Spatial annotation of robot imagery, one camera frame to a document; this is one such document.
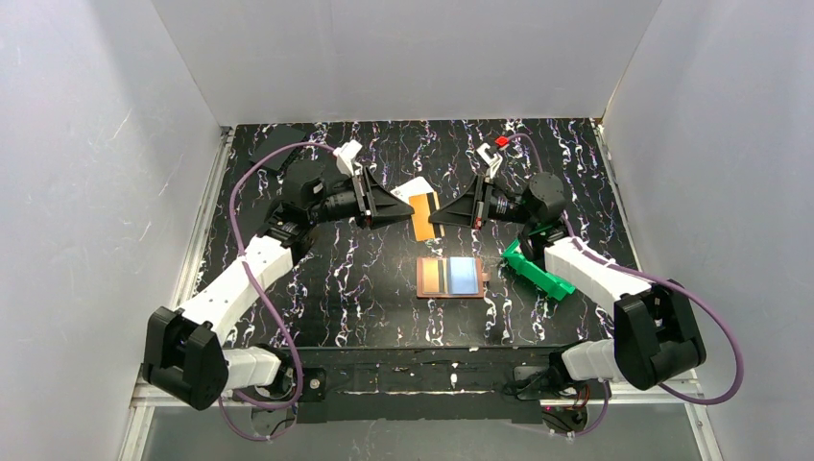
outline black marble surface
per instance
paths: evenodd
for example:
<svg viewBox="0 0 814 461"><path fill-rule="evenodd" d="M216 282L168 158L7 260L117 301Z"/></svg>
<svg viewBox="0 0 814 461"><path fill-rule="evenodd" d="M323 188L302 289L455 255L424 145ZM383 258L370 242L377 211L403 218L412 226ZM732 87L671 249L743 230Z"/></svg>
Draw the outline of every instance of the black marble surface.
<svg viewBox="0 0 814 461"><path fill-rule="evenodd" d="M499 135L527 133L543 168L560 176L573 203L575 230L600 253L633 267L634 256L616 206L590 121L586 119L453 120L293 124L310 139L331 146L350 139L364 149L357 160L393 189L424 176L443 204L461 192L474 171L485 172L474 149ZM272 125L237 127L217 210L199 272L203 289L236 257L228 226L228 195L249 168L253 150ZM500 179L520 190L535 171L529 147L517 141ZM304 150L326 164L326 152ZM281 178L262 173L243 188L239 216L265 212ZM490 223L481 231L447 228L446 237L417 242L411 224L362 230L352 222L323 224L314 248L295 269L268 290L298 346L404 347L557 345L609 336L605 313L581 293L558 303L501 262L517 225ZM484 300L419 300L416 258L432 255L481 257L491 272ZM280 345L281 334L262 305L249 309L229 335L228 346L257 342Z"/></svg>

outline metal frame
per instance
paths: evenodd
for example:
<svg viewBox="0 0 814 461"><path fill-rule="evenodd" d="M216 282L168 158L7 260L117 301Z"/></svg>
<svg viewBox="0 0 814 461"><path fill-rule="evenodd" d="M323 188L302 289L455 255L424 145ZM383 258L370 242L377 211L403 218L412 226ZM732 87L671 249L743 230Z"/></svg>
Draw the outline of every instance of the metal frame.
<svg viewBox="0 0 814 461"><path fill-rule="evenodd" d="M622 225L628 234L628 241L630 242L634 253L634 260L636 265L640 267L638 253L635 250L634 241L630 233L627 214L616 184L616 178L611 163L611 155L608 145L605 142L605 138L602 135L602 126L596 125L593 120L591 120L591 125L593 126L596 134L600 154L609 176L610 187L620 209ZM217 154L217 157L215 158L214 164L212 165L212 170L209 174L209 180L203 195L201 208L199 209L198 218L196 219L195 227L193 228L189 248L180 271L178 285L173 296L173 305L178 305L180 302L188 299L193 294L198 270L204 255L208 229L214 216L214 209L217 204L218 195L220 194L220 188L233 139L234 129L224 128L222 146ZM670 379L667 381L667 384L688 395L700 397L704 394L695 370L691 370L690 372L687 372L681 376ZM639 391L628 383L612 383L610 388L613 393L613 398L610 400L610 404L683 404L686 408L687 419L692 427L692 431L695 435L698 450L702 459L704 461L719 461L723 459L721 457L721 451L718 449L715 434L712 431L712 425L709 423L709 418L706 414L705 407L685 403L682 400L678 400L667 394L659 388L650 389L648 391ZM593 400L590 404L600 403L601 402L598 400ZM568 406L569 404L569 402L563 400L540 401L541 406ZM250 406L247 403L234 401L231 399L226 399L225 405ZM132 394L128 429L119 454L120 461L141 460L146 447L147 436L153 422L154 411L158 406L185 406L185 403L175 399L169 394L157 389L153 385L139 378L135 384Z"/></svg>

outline marble tabletop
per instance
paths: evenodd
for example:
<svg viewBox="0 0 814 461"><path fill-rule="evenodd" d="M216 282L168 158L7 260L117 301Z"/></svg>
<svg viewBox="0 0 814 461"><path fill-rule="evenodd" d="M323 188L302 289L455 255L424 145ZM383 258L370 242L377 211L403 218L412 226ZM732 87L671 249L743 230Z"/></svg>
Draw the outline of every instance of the marble tabletop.
<svg viewBox="0 0 814 461"><path fill-rule="evenodd" d="M474 172L486 167L474 149L500 135L527 133L543 168L563 179L572 200L569 220L588 244L634 267L609 177L587 119L440 120L292 124L312 141L338 146L351 139L363 146L357 160L371 168L387 189L424 176L442 206L461 193ZM236 257L228 226L232 187L248 170L249 158L274 125L235 129L227 169L209 231L197 289L212 282ZM500 180L520 190L535 171L522 141L507 151ZM303 157L326 164L333 157L304 149ZM239 217L262 215L282 178L258 173L239 196ZM323 224L311 252L268 289L268 294L301 347L439 347L560 345L609 337L605 313L577 292L557 302L517 276L500 254L515 239L518 225L489 223L480 231L447 228L446 237L417 242L409 221L364 230L349 221ZM491 273L483 300L420 300L416 260L420 256L477 256ZM232 329L228 346L280 346L265 307L255 304Z"/></svg>

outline white wall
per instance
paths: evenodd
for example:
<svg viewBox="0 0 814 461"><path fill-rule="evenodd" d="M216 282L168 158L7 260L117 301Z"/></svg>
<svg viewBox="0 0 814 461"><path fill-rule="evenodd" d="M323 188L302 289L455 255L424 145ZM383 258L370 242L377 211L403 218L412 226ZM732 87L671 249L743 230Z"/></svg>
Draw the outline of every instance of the white wall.
<svg viewBox="0 0 814 461"><path fill-rule="evenodd" d="M0 457L114 459L220 131L149 0L0 24Z"/></svg>
<svg viewBox="0 0 814 461"><path fill-rule="evenodd" d="M814 4L664 0L606 134L646 269L734 326L746 360L710 408L727 459L810 459L814 427ZM705 319L705 391L732 356Z"/></svg>
<svg viewBox="0 0 814 461"><path fill-rule="evenodd" d="M154 0L222 125L601 116L659 0Z"/></svg>

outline gray floor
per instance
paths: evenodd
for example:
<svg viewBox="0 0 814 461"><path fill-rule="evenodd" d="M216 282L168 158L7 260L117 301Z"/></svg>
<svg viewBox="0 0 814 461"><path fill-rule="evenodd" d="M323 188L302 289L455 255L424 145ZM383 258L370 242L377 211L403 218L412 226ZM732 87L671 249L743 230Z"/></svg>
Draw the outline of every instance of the gray floor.
<svg viewBox="0 0 814 461"><path fill-rule="evenodd" d="M599 405L592 405L592 415ZM231 407L249 429L250 410ZM232 434L217 407L159 407L145 460L700 460L681 404L613 404L602 425L573 442L542 426L501 421L368 421L299 425L271 444Z"/></svg>

